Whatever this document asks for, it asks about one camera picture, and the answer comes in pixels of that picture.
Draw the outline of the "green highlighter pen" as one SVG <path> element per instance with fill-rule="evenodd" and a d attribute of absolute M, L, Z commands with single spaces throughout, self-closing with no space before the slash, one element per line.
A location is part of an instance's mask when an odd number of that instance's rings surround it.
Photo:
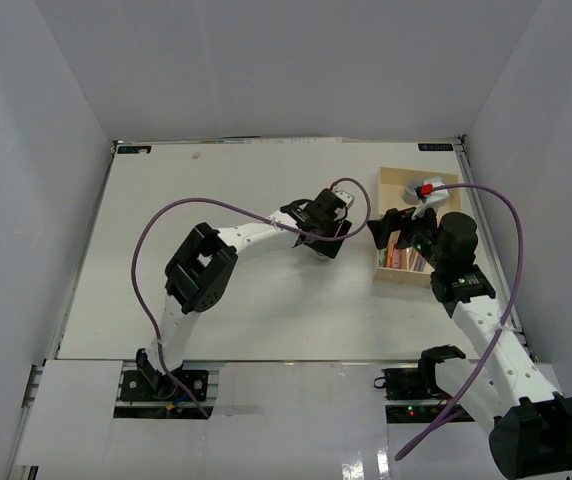
<path fill-rule="evenodd" d="M 382 249 L 378 252 L 378 267 L 379 268 L 390 267 L 390 261 L 387 249 Z"/>

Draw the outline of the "pink highlighter cap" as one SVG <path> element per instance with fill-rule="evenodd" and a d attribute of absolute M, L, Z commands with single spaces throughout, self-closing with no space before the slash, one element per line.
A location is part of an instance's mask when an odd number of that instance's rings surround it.
<path fill-rule="evenodd" d="M 426 269 L 427 262 L 417 252 L 413 252 L 409 258 L 409 268 L 414 272 L 423 272 Z"/>

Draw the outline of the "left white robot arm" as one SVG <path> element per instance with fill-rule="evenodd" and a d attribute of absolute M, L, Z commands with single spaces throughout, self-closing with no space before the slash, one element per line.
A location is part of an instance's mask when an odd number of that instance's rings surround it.
<path fill-rule="evenodd" d="M 164 269 L 165 306 L 162 315 L 155 317 L 138 285 L 139 254 L 153 224 L 171 208 L 188 203 L 221 206 L 252 221 L 225 228 L 206 222 L 194 226 Z M 155 214 L 137 241 L 130 267 L 136 299 L 154 330 L 151 344 L 136 354 L 146 391 L 165 400 L 178 390 L 188 390 L 188 382 L 179 374 L 188 340 L 200 315 L 222 300 L 238 263 L 300 245 L 324 258 L 335 258 L 352 226 L 347 216 L 353 203 L 353 195 L 325 188 L 313 200 L 295 200 L 268 216 L 206 198 L 182 199 Z"/>

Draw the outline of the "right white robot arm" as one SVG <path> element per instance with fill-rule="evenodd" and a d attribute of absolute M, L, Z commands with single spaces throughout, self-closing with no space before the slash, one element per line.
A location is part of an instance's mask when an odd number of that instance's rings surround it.
<path fill-rule="evenodd" d="M 507 479 L 572 470 L 572 397 L 541 373 L 513 331 L 499 318 L 501 305 L 475 262 L 477 225 L 461 212 L 390 209 L 367 223 L 377 248 L 397 233 L 433 269 L 431 289 L 449 318 L 467 336 L 487 373 L 467 379 L 472 364 L 455 347 L 423 351 L 417 384 L 427 397 L 448 394 L 482 428 L 493 461 Z"/>

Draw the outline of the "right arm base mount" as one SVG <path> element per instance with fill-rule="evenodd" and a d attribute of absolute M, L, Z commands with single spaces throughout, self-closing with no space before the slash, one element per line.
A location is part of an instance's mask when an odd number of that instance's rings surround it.
<path fill-rule="evenodd" d="M 435 380 L 435 367 L 446 360 L 465 359 L 457 347 L 443 345 L 424 350 L 415 364 L 384 368 L 373 387 L 385 393 L 389 425 L 431 423 L 450 400 Z"/>

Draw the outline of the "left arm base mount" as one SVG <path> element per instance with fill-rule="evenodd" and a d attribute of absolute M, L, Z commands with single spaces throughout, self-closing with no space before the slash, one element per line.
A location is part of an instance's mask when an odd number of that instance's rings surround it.
<path fill-rule="evenodd" d="M 134 365 L 122 369 L 113 417 L 142 420 L 208 419 L 213 411 L 213 407 L 207 405 L 209 371 L 179 367 L 172 375 L 185 388 L 178 386 L 164 372 L 155 370 L 146 351 L 139 349 Z"/>

